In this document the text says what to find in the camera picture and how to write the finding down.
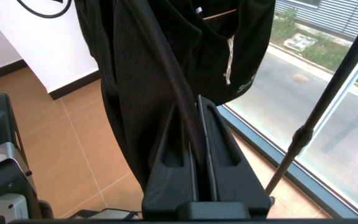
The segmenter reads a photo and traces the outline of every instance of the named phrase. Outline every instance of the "building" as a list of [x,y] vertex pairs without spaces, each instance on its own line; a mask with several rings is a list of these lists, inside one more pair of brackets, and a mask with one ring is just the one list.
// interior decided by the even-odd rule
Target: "building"
[[276,12],[297,9],[305,25],[347,40],[358,35],[358,0],[276,0]]

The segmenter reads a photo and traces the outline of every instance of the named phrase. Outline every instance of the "window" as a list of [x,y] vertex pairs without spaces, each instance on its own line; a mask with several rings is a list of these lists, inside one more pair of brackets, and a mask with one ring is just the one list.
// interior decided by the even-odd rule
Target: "window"
[[[271,46],[252,88],[226,106],[285,152],[352,43],[297,26],[296,10],[288,9],[280,17],[273,22]],[[358,211],[358,70],[351,78],[355,83],[342,90],[332,113],[296,161]]]
[[310,6],[319,6],[321,0],[288,0],[288,1],[293,1],[296,3],[300,3],[300,4],[306,4],[306,5],[310,5]]

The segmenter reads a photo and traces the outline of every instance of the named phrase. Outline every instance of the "curb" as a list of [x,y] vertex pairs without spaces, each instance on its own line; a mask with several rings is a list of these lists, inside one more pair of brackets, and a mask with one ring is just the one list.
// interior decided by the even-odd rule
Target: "curb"
[[305,58],[303,58],[303,57],[301,57],[301,56],[299,56],[299,55],[297,55],[297,54],[295,54],[295,53],[293,53],[293,52],[291,52],[291,51],[289,51],[287,49],[284,49],[283,47],[277,46],[277,45],[275,45],[275,44],[273,44],[271,42],[269,42],[268,44],[269,44],[269,46],[274,47],[277,50],[281,50],[282,52],[285,52],[286,54],[289,54],[289,55],[291,55],[293,57],[296,57],[297,59],[301,60],[302,62],[308,63],[308,64],[310,64],[310,65],[312,65],[314,67],[317,67],[317,68],[323,70],[324,72],[326,72],[328,74],[334,75],[334,73],[335,73],[335,72],[331,71],[330,69],[327,69],[327,68],[325,68],[325,67],[323,67],[321,65],[318,65],[318,64],[316,64],[314,62],[311,62],[311,61],[309,61],[309,60],[307,60],[307,59],[305,59]]

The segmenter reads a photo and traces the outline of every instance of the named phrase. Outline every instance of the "manhole cover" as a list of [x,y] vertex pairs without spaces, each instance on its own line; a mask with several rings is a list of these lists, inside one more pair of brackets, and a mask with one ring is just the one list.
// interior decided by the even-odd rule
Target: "manhole cover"
[[288,47],[289,49],[296,50],[298,52],[304,51],[307,47],[312,46],[318,40],[312,37],[308,37],[307,35],[303,35],[297,33],[293,35],[291,38],[284,41],[284,46]]
[[309,81],[309,78],[304,75],[304,74],[295,74],[294,76],[292,76],[292,79],[297,82],[297,83],[307,83]]

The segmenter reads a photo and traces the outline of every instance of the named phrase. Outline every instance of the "corrugated metal wall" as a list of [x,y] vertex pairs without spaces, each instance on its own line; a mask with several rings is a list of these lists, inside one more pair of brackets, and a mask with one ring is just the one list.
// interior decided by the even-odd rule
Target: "corrugated metal wall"
[[297,18],[349,37],[358,35],[358,0],[321,0],[318,7],[276,0],[276,11],[298,9]]

